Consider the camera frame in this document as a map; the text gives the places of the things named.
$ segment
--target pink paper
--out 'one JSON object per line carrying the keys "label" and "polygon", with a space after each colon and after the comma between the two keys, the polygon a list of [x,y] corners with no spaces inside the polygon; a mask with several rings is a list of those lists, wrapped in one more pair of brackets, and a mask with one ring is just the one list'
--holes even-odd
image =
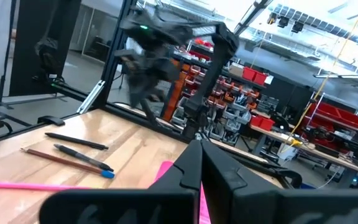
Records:
{"label": "pink paper", "polygon": [[[164,161],[162,162],[160,169],[157,172],[157,176],[155,177],[154,182],[159,180],[164,173],[169,170],[172,166],[173,162]],[[209,219],[208,207],[206,205],[205,194],[203,184],[201,183],[201,197],[200,197],[200,224],[211,224],[211,220]]]}
{"label": "pink paper", "polygon": [[68,189],[89,189],[89,187],[45,185],[45,184],[17,184],[17,183],[0,182],[0,189],[61,191],[61,190],[68,190]]}

